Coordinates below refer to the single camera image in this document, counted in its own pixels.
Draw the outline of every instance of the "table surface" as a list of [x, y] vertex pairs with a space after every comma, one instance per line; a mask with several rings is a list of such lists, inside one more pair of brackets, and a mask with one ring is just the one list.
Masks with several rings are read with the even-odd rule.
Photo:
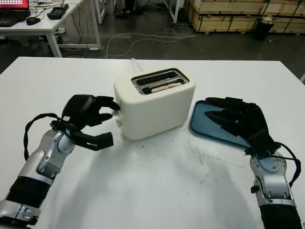
[[[193, 77], [197, 87], [191, 110], [208, 96], [259, 104], [271, 136], [305, 161], [305, 88], [280, 62], [138, 63], [145, 72], [177, 67]], [[19, 57], [0, 76], [0, 197], [6, 196], [24, 164], [27, 122], [40, 113], [60, 115], [74, 94], [113, 96], [117, 78], [138, 74], [142, 73], [131, 60]], [[263, 228], [256, 197], [250, 193], [250, 158], [240, 148], [191, 134], [191, 113], [184, 125], [138, 141], [124, 137], [114, 119], [84, 129], [91, 135], [111, 131], [115, 145], [99, 152], [75, 148], [34, 228]], [[30, 152], [49, 123], [43, 119], [31, 128]], [[294, 169], [289, 161], [288, 180]], [[302, 173], [292, 189], [302, 222], [304, 177]]]
[[77, 4], [81, 4], [84, 0], [65, 0], [65, 3], [69, 5], [66, 13], [62, 16], [59, 20], [51, 20], [48, 18], [47, 13], [50, 12], [52, 9], [45, 11], [45, 15], [40, 22], [35, 25], [27, 25], [25, 21], [18, 22], [17, 24], [11, 27], [0, 27], [0, 32], [31, 32], [31, 31], [53, 31], [57, 29], [57, 27], [69, 16], [74, 10], [78, 7]]

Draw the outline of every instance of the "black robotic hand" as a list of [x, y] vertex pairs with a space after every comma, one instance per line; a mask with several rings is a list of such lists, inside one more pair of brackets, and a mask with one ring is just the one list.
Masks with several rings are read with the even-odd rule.
[[246, 154], [259, 159], [274, 154], [280, 147], [269, 135], [268, 126], [261, 108], [242, 99], [206, 98], [207, 104], [223, 108], [221, 111], [205, 112], [205, 115], [234, 136], [242, 137], [249, 145]]
[[61, 119], [53, 121], [51, 126], [64, 131], [78, 146], [98, 151], [113, 145], [111, 132], [98, 136], [86, 135], [81, 130], [85, 126], [96, 126], [111, 119], [112, 114], [100, 114], [102, 107], [114, 111], [120, 109], [119, 105], [108, 96], [93, 96], [87, 94], [74, 95], [63, 109]]

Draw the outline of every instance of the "robotic arm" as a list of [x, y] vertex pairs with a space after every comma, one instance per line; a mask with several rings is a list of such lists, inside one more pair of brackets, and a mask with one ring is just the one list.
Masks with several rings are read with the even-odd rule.
[[[74, 95], [64, 107], [61, 118], [55, 114], [41, 114], [27, 124], [24, 136], [26, 163], [6, 198], [0, 201], [0, 224], [25, 228], [37, 223], [40, 206], [75, 145], [94, 151], [113, 145], [110, 132], [99, 136], [81, 132], [86, 125], [99, 125], [112, 118], [111, 114], [99, 113], [103, 106], [120, 109], [112, 97]], [[47, 116], [57, 120], [52, 121], [52, 129], [44, 134], [39, 147], [29, 157], [27, 132], [34, 121]]]
[[[275, 142], [269, 135], [263, 112], [253, 103], [235, 98], [206, 98], [206, 103], [223, 108], [205, 115], [222, 129], [240, 136], [248, 143], [245, 150], [250, 155], [250, 167], [254, 173], [251, 192], [256, 194], [266, 229], [301, 229], [291, 187], [301, 173], [301, 162], [284, 144]], [[277, 149], [284, 147], [292, 158], [283, 157]], [[296, 171], [290, 183], [285, 177], [286, 160], [294, 160]]]

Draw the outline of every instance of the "toaster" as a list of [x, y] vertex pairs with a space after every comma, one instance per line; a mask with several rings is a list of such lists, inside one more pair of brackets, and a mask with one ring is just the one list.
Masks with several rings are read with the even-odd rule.
[[182, 125], [188, 116], [196, 83], [175, 68], [115, 81], [117, 119], [131, 140], [149, 137]]

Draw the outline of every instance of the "stacked wooden crates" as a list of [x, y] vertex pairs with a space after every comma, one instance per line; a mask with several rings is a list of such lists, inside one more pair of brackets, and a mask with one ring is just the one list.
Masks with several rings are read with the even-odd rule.
[[270, 32], [305, 33], [304, 0], [188, 0], [186, 13], [200, 32], [253, 31], [261, 16], [271, 15]]

